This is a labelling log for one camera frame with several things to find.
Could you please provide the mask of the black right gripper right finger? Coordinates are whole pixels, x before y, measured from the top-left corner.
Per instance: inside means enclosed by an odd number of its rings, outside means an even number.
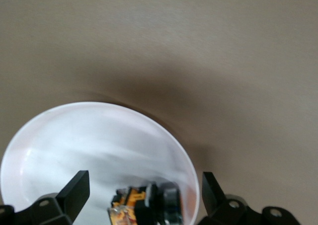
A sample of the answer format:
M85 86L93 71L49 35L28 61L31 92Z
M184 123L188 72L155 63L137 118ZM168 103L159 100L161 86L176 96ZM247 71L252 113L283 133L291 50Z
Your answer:
M239 196L225 195L211 172L202 175L202 199L207 212L200 225L299 225L288 210L265 207L254 211Z

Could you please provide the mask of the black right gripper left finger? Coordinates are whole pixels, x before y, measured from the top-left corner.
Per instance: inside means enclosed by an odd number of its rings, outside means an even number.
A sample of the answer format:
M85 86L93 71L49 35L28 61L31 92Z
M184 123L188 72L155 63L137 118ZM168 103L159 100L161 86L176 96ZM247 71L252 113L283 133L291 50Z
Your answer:
M1 205L2 225L72 225L90 196L89 172L80 170L54 197L45 196L16 212Z

